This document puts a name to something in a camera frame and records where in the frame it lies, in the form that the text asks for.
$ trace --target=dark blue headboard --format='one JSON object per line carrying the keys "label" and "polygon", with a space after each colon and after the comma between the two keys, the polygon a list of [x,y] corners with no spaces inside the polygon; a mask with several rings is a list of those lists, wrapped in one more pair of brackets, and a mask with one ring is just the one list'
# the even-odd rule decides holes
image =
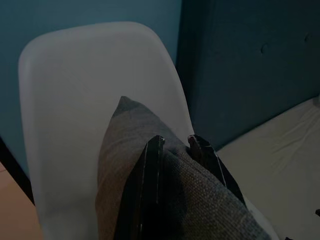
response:
{"label": "dark blue headboard", "polygon": [[177,70],[197,134],[220,148],[320,92],[320,2],[184,0]]}

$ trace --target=wooden floor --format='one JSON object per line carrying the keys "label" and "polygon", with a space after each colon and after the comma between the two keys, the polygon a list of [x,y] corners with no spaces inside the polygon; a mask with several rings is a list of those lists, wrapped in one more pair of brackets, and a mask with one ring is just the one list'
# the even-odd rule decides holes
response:
{"label": "wooden floor", "polygon": [[0,163],[0,239],[42,240],[35,206]]}

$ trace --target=mattress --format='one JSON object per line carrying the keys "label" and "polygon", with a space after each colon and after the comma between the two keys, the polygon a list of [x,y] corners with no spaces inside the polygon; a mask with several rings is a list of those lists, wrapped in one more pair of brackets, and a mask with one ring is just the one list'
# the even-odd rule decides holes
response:
{"label": "mattress", "polygon": [[305,101],[218,155],[279,239],[320,239],[320,107]]}

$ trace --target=gray cushion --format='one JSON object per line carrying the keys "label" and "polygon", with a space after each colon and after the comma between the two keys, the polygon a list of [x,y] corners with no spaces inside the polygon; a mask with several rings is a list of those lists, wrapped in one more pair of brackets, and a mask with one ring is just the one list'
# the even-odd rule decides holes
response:
{"label": "gray cushion", "polygon": [[270,239],[244,205],[187,153],[187,147],[144,105],[121,97],[98,163],[96,214],[100,239],[113,239],[122,191],[145,144],[165,138],[164,211],[168,239]]}

